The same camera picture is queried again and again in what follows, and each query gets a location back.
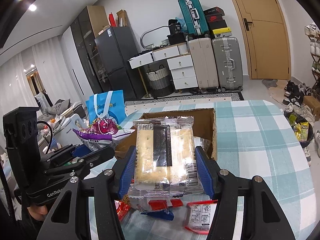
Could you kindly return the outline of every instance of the white drawer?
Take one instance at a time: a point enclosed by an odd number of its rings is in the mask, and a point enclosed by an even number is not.
[[[153,60],[152,60],[151,52],[137,56],[129,60],[129,62],[130,62],[131,68],[137,68],[137,67],[152,63]]]
[[[171,74],[173,79],[196,76],[195,68],[193,66],[173,69],[171,70]]]
[[[178,50],[178,46],[169,47],[167,49],[160,49],[152,52],[153,58],[155,61],[166,59],[169,57],[179,56],[180,52]]]
[[[167,60],[169,69],[193,66],[191,55],[170,58]]]
[[[173,82],[176,89],[195,88],[198,86],[196,77],[174,79]]]

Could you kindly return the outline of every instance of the blue gripper pad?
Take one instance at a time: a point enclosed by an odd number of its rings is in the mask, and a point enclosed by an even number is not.
[[[200,151],[203,151],[202,148],[200,146],[196,147],[196,161],[197,161],[198,175],[202,183],[204,192],[210,197],[210,199],[213,199],[214,190],[213,190],[213,184],[212,184],[212,177],[209,173],[209,170],[203,160],[203,156],[201,155]]]
[[[128,193],[128,189],[131,184],[131,180],[134,174],[134,167],[136,164],[136,155],[137,155],[137,149],[134,147],[134,149],[131,152],[131,155],[129,157],[129,160],[127,162],[127,165],[124,167],[121,178],[120,178],[120,186],[118,195],[120,199],[124,197]]]

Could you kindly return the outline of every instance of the teal suitcase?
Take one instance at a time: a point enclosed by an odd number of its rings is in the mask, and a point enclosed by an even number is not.
[[[199,0],[178,0],[188,33],[197,36],[210,33]]]

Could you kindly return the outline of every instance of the black cable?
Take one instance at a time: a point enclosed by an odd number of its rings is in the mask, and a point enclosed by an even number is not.
[[[47,148],[47,151],[46,151],[46,153],[45,154],[47,154],[48,152],[49,152],[49,150],[50,150],[50,147],[51,147],[51,143],[52,143],[52,138],[53,138],[53,132],[52,132],[52,128],[51,128],[51,126],[47,123],[47,122],[45,122],[45,121],[37,121],[37,124],[38,123],[43,123],[43,124],[46,124],[48,127],[49,127],[49,129],[50,129],[50,132],[51,132],[51,136],[50,136],[50,142],[49,142],[49,145],[48,145],[48,148]]]
[[[1,182],[2,182],[3,189],[4,189],[5,198],[7,199],[9,215],[10,215],[10,218],[12,219],[12,222],[14,223],[14,225],[16,225],[16,216],[14,214],[12,198],[11,198],[11,194],[10,194],[9,186],[8,186],[8,183],[7,183],[7,179],[5,177],[5,174],[4,174],[4,171],[3,171],[1,163],[0,163],[0,167],[1,167],[0,168],[0,179],[1,179]]]

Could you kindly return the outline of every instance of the ceiling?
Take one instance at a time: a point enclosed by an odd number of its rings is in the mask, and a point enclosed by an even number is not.
[[[97,0],[36,0],[35,11],[27,10],[0,49],[0,65],[22,50],[61,35],[87,5]]]

